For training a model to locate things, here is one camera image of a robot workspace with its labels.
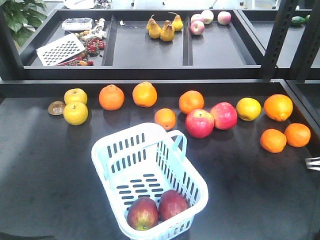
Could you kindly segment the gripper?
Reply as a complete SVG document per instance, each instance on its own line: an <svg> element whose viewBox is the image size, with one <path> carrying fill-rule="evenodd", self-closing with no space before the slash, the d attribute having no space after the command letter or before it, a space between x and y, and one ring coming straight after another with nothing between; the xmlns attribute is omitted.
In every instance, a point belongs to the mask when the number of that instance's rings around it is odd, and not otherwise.
<svg viewBox="0 0 320 240"><path fill-rule="evenodd" d="M320 171L320 157L306 158L305 165L309 170Z"/></svg>

